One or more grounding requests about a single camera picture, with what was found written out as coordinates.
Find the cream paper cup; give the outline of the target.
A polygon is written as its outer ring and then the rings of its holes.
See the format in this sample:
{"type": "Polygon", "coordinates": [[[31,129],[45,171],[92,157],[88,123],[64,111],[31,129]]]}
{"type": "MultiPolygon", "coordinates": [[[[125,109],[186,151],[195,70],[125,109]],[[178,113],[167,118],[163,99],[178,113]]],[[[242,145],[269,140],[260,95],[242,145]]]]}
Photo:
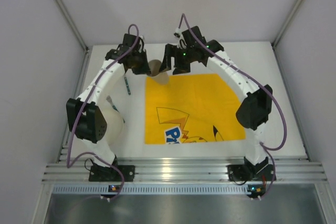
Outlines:
{"type": "Polygon", "coordinates": [[[166,85],[169,82],[167,72],[160,72],[161,61],[154,59],[149,61],[150,73],[148,76],[160,85],[166,85]]]}

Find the yellow printed cloth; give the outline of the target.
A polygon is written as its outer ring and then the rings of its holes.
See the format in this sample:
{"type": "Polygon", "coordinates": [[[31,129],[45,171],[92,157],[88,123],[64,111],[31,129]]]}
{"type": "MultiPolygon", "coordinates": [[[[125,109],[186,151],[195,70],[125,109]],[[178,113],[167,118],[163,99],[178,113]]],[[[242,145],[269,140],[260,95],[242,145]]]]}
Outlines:
{"type": "Polygon", "coordinates": [[[145,143],[209,143],[244,140],[236,119],[240,101],[216,74],[170,76],[161,85],[147,78],[145,143]]]}

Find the cream upturned bowl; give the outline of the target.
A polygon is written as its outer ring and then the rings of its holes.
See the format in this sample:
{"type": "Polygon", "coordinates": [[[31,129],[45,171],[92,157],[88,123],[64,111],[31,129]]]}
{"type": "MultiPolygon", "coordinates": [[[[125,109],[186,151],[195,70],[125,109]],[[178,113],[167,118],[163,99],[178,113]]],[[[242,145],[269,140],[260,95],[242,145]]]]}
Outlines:
{"type": "Polygon", "coordinates": [[[121,114],[114,109],[107,111],[104,118],[107,122],[107,131],[104,138],[107,143],[111,145],[117,141],[121,135],[124,126],[123,118],[121,114]]]}

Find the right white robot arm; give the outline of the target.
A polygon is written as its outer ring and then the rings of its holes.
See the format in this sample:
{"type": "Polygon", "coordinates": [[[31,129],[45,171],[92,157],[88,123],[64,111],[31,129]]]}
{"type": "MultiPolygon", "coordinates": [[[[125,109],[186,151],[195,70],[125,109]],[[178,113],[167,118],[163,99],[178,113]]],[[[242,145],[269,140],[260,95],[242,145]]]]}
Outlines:
{"type": "Polygon", "coordinates": [[[173,74],[189,73],[191,64],[202,63],[218,74],[233,89],[240,101],[235,115],[238,123],[245,129],[247,144],[244,163],[230,165],[230,180],[255,180],[270,174],[274,166],[264,149],[266,123],[271,113],[273,101],[272,88],[262,86],[244,73],[229,59],[224,47],[217,40],[207,41],[198,26],[185,31],[176,29],[174,36],[177,45],[165,46],[163,62],[159,72],[173,71],[173,74]]]}

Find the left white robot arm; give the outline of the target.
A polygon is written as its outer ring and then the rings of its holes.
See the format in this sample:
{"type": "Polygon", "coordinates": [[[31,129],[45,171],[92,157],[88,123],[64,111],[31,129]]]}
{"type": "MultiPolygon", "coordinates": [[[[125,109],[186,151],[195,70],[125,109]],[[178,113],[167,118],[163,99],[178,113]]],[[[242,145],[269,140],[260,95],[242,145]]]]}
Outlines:
{"type": "Polygon", "coordinates": [[[123,118],[108,104],[107,97],[128,70],[134,74],[150,73],[144,45],[142,36],[124,34],[122,43],[107,52],[98,73],[85,90],[66,103],[71,138],[81,140],[87,147],[86,154],[93,157],[94,174],[113,173],[118,166],[108,138],[120,135],[123,118]]]}

